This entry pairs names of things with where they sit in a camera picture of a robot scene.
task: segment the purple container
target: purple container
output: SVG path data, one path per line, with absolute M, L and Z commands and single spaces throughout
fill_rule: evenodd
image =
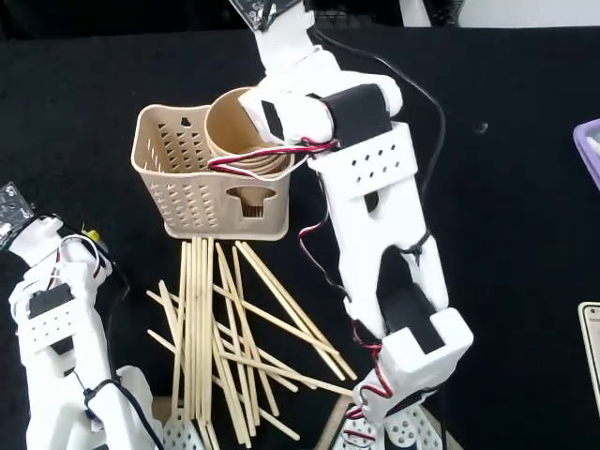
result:
M 600 189 L 600 156 L 590 147 L 588 138 L 600 143 L 600 119 L 581 124 L 573 131 L 573 139 L 581 159 L 588 168 L 594 183 Z

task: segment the beige basket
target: beige basket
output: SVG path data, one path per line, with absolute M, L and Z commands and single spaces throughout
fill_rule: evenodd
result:
M 152 194 L 167 233 L 180 239 L 280 239 L 288 231 L 290 176 L 265 182 L 208 171 L 208 109 L 150 105 L 138 116 L 131 165 Z M 293 158 L 283 169 L 291 165 Z

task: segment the perforated bracket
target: perforated bracket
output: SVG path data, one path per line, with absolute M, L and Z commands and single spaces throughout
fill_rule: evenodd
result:
M 171 417 L 162 433 L 162 443 L 167 450 L 204 450 L 203 442 L 196 428 L 189 420 L 184 420 L 184 411 L 179 408 Z
M 75 300 L 55 307 L 48 312 L 19 325 L 19 346 L 21 359 L 30 356 L 54 343 L 73 336 L 76 324 L 81 322 Z
M 420 406 L 412 406 L 385 420 L 389 441 L 397 448 L 442 450 L 442 440 Z
M 393 123 L 392 130 L 322 157 L 308 165 L 328 186 L 353 199 L 392 185 L 417 172 L 409 126 Z
M 365 435 L 365 437 L 348 433 Z M 385 419 L 384 427 L 375 428 L 365 419 L 346 420 L 332 450 L 442 450 L 442 440 L 423 409 L 416 405 Z

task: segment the basket handle hole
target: basket handle hole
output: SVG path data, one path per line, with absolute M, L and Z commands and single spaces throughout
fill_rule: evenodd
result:
M 232 197 L 240 199 L 244 218 L 262 218 L 264 201 L 275 197 L 277 193 L 268 187 L 232 187 L 227 189 Z

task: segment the black wire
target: black wire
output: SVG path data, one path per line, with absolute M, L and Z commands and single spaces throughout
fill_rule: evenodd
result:
M 140 406 L 140 403 L 138 402 L 138 400 L 133 396 L 133 394 L 131 394 L 131 392 L 129 392 L 129 390 L 123 384 L 121 384 L 117 380 L 104 380 L 98 386 L 96 386 L 94 389 L 85 389 L 83 391 L 83 394 L 85 395 L 85 399 L 83 401 L 85 408 L 90 410 L 90 412 L 93 413 L 95 416 L 98 416 L 89 407 L 88 403 L 98 394 L 98 392 L 103 387 L 107 386 L 108 384 L 112 384 L 121 392 L 121 394 L 123 394 L 123 396 L 127 399 L 127 401 L 131 404 L 131 406 L 135 410 L 136 414 L 138 414 L 138 417 L 140 418 L 140 422 L 142 422 L 143 428 L 146 430 L 146 432 L 148 433 L 148 435 L 154 442 L 154 445 L 157 447 L 158 450 L 164 450 L 164 446 L 162 445 L 160 438 L 157 436 L 156 432 L 154 431 L 154 429 L 148 422 L 148 419 L 146 418 L 146 415 L 143 413 L 142 406 Z
M 78 234 L 79 236 L 85 236 L 83 233 L 79 232 L 77 229 L 75 229 L 71 225 L 67 224 L 58 215 L 51 214 L 50 216 L 61 220 L 63 222 L 63 228 L 67 229 L 69 232 Z M 106 354 L 107 354 L 107 357 L 109 360 L 109 366 L 111 368 L 111 375 L 114 379 L 116 379 L 116 368 L 114 367 L 114 358 L 113 358 L 113 322 L 114 322 L 113 318 L 115 315 L 114 314 L 115 311 L 119 308 L 121 303 L 123 303 L 125 301 L 125 299 L 129 295 L 129 293 L 131 292 L 131 284 L 129 283 L 129 279 L 128 279 L 127 275 L 125 275 L 125 272 L 123 271 L 123 269 L 121 269 L 121 266 L 119 266 L 119 264 L 117 264 L 116 261 L 111 259 L 109 253 L 94 240 L 92 240 L 92 242 L 96 246 L 97 251 L 99 253 L 101 253 L 102 256 L 111 263 L 112 270 L 116 274 L 118 274 L 118 276 L 121 278 L 121 281 L 123 283 L 123 291 L 121 292 L 121 295 L 119 295 L 119 297 L 112 302 L 111 309 L 110 309 L 109 315 L 108 315 L 108 319 L 106 321 Z
M 435 146 L 433 148 L 433 153 L 431 154 L 431 158 L 429 159 L 429 163 L 427 164 L 427 170 L 425 171 L 425 175 L 423 176 L 423 180 L 422 180 L 421 186 L 419 188 L 419 192 L 421 194 L 421 199 L 422 200 L 425 199 L 425 196 L 426 196 L 426 193 L 427 193 L 427 190 L 429 187 L 429 182 L 431 181 L 431 175 L 433 174 L 433 171 L 435 170 L 435 167 L 438 163 L 438 159 L 440 159 L 440 154 L 442 153 L 443 143 L 444 143 L 445 137 L 446 137 L 446 115 L 443 112 L 443 108 L 442 108 L 442 105 L 440 105 L 440 102 L 434 96 L 432 96 L 428 91 L 426 91 L 425 88 L 423 88 L 415 80 L 413 80 L 406 73 L 404 73 L 404 71 L 402 71 L 398 67 L 394 66 L 392 63 L 390 63 L 388 60 L 386 60 L 382 56 L 380 56 L 376 53 L 373 53 L 373 52 L 368 52 L 366 50 L 355 49 L 354 47 L 351 47 L 349 45 L 338 42 L 337 40 L 324 35 L 321 32 L 321 30 L 317 29 L 316 27 L 313 27 L 311 29 L 311 33 L 315 38 L 318 38 L 319 40 L 321 40 L 323 42 L 326 42 L 330 45 L 338 47 L 339 49 L 343 50 L 344 52 L 348 52 L 348 53 L 351 53 L 351 54 L 354 54 L 356 56 L 360 56 L 363 58 L 369 58 L 369 59 L 379 62 L 380 64 L 383 64 L 384 66 L 389 68 L 392 72 L 394 72 L 405 83 L 410 84 L 414 89 L 416 89 L 419 93 L 421 93 L 423 95 L 423 97 L 425 97 L 427 100 L 429 100 L 431 102 L 431 104 L 435 107 L 438 115 L 440 116 L 440 127 L 439 127 L 439 131 L 438 131 L 438 137 L 436 139 Z
M 321 177 L 319 177 L 319 186 L 321 187 L 321 192 L 322 192 L 322 194 L 323 194 L 323 196 L 325 198 L 325 212 L 323 214 L 322 219 L 319 220 L 318 223 L 316 223 L 314 225 L 310 225 L 310 227 L 306 227 L 306 228 L 312 228 L 312 230 L 310 230 L 308 232 L 305 232 L 304 234 L 302 234 L 302 232 L 300 232 L 298 234 L 298 246 L 300 246 L 300 249 L 302 249 L 302 251 L 305 253 L 305 255 L 307 256 L 307 258 L 312 263 L 312 265 L 314 265 L 317 268 L 317 270 L 319 270 L 319 272 L 321 272 L 323 278 L 325 278 L 325 281 L 327 281 L 327 284 L 329 284 L 330 286 L 336 288 L 338 291 L 342 292 L 346 297 L 348 297 L 348 301 L 352 302 L 352 298 L 348 294 L 348 291 L 346 291 L 346 289 L 341 284 L 339 284 L 339 283 L 337 283 L 337 282 L 334 281 L 334 279 L 327 272 L 327 269 L 325 269 L 317 261 L 317 259 L 312 255 L 312 253 L 310 252 L 310 250 L 308 250 L 306 244 L 304 243 L 304 237 L 307 234 L 314 233 L 314 232 L 318 231 L 329 220 L 329 204 L 327 203 L 327 197 L 325 195 L 325 189 L 323 187 L 323 181 L 322 181 Z

